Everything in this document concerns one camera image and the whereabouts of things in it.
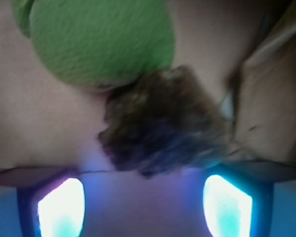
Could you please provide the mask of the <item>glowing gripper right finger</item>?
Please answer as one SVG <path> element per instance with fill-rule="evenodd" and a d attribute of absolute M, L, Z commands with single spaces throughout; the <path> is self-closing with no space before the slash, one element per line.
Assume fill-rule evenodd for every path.
<path fill-rule="evenodd" d="M 202 209 L 213 237 L 270 235 L 273 187 L 257 163 L 202 168 Z"/>

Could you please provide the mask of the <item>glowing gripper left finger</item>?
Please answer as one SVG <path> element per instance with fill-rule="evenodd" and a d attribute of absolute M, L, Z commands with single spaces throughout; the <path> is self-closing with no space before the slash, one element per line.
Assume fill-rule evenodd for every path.
<path fill-rule="evenodd" d="M 43 169 L 17 189 L 24 237 L 79 237 L 85 219 L 85 188 L 75 169 Z"/>

